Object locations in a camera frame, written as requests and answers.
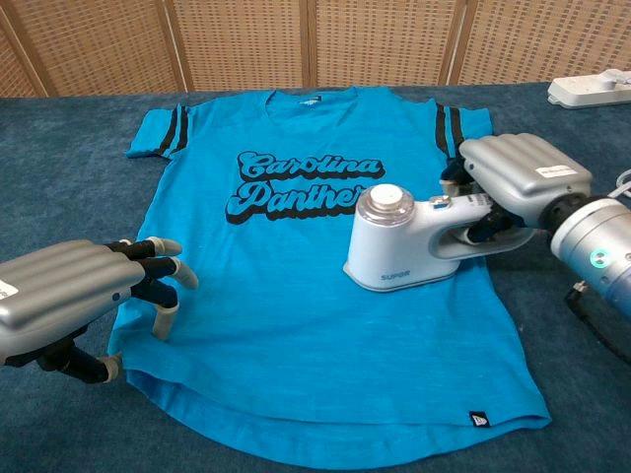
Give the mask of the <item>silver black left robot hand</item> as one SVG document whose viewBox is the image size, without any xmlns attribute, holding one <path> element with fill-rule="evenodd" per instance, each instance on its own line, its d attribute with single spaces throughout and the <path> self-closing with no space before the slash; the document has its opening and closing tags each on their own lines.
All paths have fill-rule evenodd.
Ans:
<svg viewBox="0 0 631 473">
<path fill-rule="evenodd" d="M 152 334 L 166 340 L 179 310 L 171 277 L 195 290 L 194 271 L 179 260 L 179 242 L 157 236 L 98 244 L 56 243 L 1 265 L 1 364 L 37 363 L 87 384 L 108 383 L 123 370 L 122 356 L 96 358 L 75 344 L 94 320 L 130 299 L 153 305 Z"/>
</svg>

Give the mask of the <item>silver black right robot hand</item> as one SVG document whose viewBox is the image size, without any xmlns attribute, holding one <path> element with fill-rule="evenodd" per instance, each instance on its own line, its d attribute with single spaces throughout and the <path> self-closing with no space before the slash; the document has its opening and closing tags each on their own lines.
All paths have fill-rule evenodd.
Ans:
<svg viewBox="0 0 631 473">
<path fill-rule="evenodd" d="M 492 200 L 491 210 L 465 232 L 486 242 L 512 228 L 552 231 L 559 214 L 592 196 L 593 175 L 543 138 L 505 133 L 464 140 L 441 174 L 456 191 L 476 184 Z"/>
</svg>

